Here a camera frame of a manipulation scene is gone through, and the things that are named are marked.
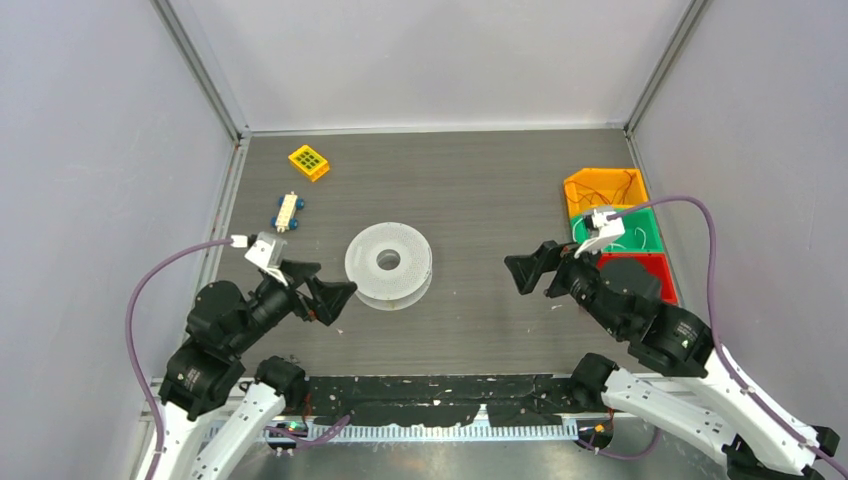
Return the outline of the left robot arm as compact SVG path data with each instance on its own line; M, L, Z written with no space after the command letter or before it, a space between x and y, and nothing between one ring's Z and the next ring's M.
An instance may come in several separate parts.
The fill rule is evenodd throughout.
M338 319L357 286L323 282L319 269L282 260L261 269L259 284L248 293L226 280L197 293L186 340L168 359L158 391L145 392L155 433L138 478L223 479L274 417L305 405L305 371L271 356L259 363L236 411L210 443L201 443L246 371L244 354L262 337L289 316L327 326Z

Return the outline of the translucent white spool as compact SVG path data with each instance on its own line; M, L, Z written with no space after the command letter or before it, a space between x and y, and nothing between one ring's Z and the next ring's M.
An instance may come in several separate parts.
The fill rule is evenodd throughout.
M417 229L383 222L365 228L351 240L344 267L365 305L398 311L417 303L429 289L433 253Z

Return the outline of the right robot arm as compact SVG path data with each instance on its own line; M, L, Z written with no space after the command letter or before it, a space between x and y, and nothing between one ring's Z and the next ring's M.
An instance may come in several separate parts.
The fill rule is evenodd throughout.
M576 244L554 241L504 263L522 295L552 273L547 297L571 296L611 337L626 343L639 364L701 402L693 405L588 353L571 375L577 406L638 416L709 456L731 479L821 478L813 465L833 458L839 435L767 399L728 351L715 345L705 322L661 299L657 282L643 268L630 263L626 274L614 275L612 263L600 254L579 254Z

